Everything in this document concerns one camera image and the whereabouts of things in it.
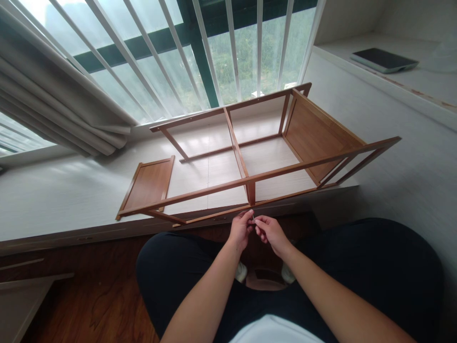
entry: tablet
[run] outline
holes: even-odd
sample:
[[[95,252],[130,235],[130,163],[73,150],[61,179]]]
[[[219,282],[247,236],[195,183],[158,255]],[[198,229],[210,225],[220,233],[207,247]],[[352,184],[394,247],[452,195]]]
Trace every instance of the tablet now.
[[[351,55],[351,59],[383,74],[413,69],[419,64],[419,61],[411,60],[378,48],[354,52]]]

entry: black pants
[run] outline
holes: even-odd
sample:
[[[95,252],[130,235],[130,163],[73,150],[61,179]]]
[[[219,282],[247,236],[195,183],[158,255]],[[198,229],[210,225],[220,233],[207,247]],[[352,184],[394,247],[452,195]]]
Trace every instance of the black pants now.
[[[385,219],[364,219],[296,246],[415,340],[434,340],[443,293],[442,267],[433,249],[411,229]],[[221,243],[173,232],[157,234],[145,244],[138,256],[137,279],[159,337],[221,247]],[[326,343],[337,342],[297,281],[282,291],[269,292],[252,290],[236,280],[215,342],[230,341],[265,314],[294,322]]]

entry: person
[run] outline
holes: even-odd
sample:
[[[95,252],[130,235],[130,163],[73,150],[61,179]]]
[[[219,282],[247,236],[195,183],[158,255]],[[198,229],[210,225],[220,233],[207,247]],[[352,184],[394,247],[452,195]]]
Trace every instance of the person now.
[[[225,244],[184,233],[153,236],[137,280],[154,328],[168,342],[430,342],[443,294],[440,260],[408,227],[363,219],[299,241],[253,210]],[[280,291],[235,280],[251,231],[296,277]]]

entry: shoe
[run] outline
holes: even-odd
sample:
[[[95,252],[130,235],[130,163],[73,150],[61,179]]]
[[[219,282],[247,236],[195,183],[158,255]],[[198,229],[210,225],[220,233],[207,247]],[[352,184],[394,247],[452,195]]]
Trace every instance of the shoe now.
[[[237,273],[235,274],[235,279],[237,279],[240,283],[243,283],[246,280],[247,275],[248,275],[248,268],[241,262],[238,263],[238,268],[237,268]]]
[[[287,266],[287,264],[285,264],[285,263],[282,264],[281,276],[284,279],[284,281],[287,282],[288,284],[291,284],[296,280],[296,278],[295,278],[294,274],[292,273],[292,271],[290,270],[289,266]]]

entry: curtain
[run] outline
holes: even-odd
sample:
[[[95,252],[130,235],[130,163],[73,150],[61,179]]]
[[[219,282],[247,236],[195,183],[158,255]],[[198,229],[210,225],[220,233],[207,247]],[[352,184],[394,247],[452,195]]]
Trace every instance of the curtain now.
[[[122,148],[139,123],[0,5],[0,111],[84,156]]]

